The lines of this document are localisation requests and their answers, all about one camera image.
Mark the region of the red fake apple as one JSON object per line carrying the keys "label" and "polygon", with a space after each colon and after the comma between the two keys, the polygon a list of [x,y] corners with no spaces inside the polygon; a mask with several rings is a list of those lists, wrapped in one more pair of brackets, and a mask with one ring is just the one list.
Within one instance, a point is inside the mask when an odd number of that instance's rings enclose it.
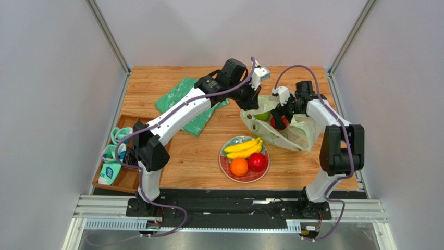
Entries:
{"label": "red fake apple", "polygon": [[250,170],[260,172],[267,166],[267,158],[261,153],[253,153],[248,158],[248,167]]}
{"label": "red fake apple", "polygon": [[282,131],[286,129],[289,125],[289,122],[285,116],[282,116],[279,119],[275,119],[274,117],[270,120],[270,125],[277,131]]}

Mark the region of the translucent avocado print plastic bag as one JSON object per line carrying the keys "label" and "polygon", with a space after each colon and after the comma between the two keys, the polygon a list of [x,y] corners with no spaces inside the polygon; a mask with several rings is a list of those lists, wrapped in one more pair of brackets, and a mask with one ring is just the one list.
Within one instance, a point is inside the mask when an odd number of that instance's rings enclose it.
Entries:
{"label": "translucent avocado print plastic bag", "polygon": [[291,151],[310,151],[322,133],[321,127],[306,114],[296,114],[282,131],[271,126],[270,121],[261,121],[255,116],[264,114],[280,104],[279,98],[271,95],[258,97],[258,109],[240,110],[245,126],[263,142]]}

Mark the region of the yellow fake banana bunch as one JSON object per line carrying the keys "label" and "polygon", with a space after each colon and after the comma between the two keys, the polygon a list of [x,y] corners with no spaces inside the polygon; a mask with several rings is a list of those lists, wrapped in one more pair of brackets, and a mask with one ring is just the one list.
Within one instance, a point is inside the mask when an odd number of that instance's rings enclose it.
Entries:
{"label": "yellow fake banana bunch", "polygon": [[257,137],[240,144],[226,147],[223,151],[229,159],[243,158],[247,159],[254,153],[259,153],[262,150],[263,140]]}

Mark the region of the orange fake orange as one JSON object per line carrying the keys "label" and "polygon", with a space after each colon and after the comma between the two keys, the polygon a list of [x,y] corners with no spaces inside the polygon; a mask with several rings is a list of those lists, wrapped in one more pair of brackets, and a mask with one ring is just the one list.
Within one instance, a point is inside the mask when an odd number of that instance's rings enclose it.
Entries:
{"label": "orange fake orange", "polygon": [[230,163],[230,171],[237,177],[244,176],[248,170],[248,162],[244,158],[235,158]]}

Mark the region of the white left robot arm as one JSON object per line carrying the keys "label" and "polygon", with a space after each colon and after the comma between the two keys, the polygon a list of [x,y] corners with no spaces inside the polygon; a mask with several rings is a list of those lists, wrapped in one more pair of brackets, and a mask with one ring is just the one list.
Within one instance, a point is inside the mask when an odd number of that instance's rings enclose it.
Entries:
{"label": "white left robot arm", "polygon": [[258,109],[260,84],[269,79],[270,71],[254,59],[252,63],[252,70],[247,71],[240,61],[227,60],[220,70],[199,78],[185,97],[161,116],[133,126],[133,149],[141,169],[138,195],[145,202],[160,195],[161,169],[170,160],[166,145],[193,118],[228,98],[243,110]]}

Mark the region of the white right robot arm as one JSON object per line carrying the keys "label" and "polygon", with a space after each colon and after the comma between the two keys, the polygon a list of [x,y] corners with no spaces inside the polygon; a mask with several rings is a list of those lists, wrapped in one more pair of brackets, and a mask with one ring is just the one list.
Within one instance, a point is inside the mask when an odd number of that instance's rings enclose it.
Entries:
{"label": "white right robot arm", "polygon": [[272,95],[279,100],[279,105],[272,110],[276,129],[286,128],[283,117],[290,119],[292,115],[306,114],[323,130],[319,154],[321,170],[305,188],[305,196],[312,203],[326,202],[341,180],[352,177],[364,167],[363,126],[342,118],[325,96],[314,92],[311,81],[298,82],[293,94],[287,87],[275,87]]}

